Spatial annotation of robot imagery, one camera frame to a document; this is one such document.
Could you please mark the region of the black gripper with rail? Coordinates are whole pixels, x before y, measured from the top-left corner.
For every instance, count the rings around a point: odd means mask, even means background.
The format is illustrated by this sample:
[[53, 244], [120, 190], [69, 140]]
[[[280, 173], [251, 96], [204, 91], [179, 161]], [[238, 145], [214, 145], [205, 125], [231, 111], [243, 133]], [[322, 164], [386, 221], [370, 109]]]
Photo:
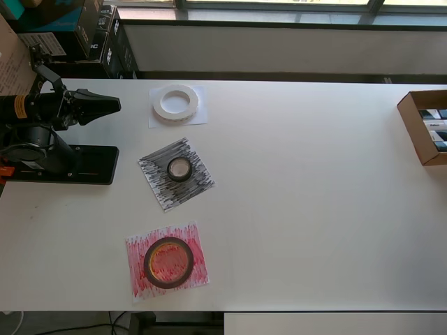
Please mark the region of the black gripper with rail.
[[80, 110], [75, 116], [72, 100], [73, 92], [65, 90], [59, 109], [51, 119], [51, 127], [55, 131], [66, 131], [77, 123], [85, 126], [96, 119], [121, 110], [119, 98], [95, 94], [87, 89], [78, 89], [74, 93], [75, 104], [86, 110]]

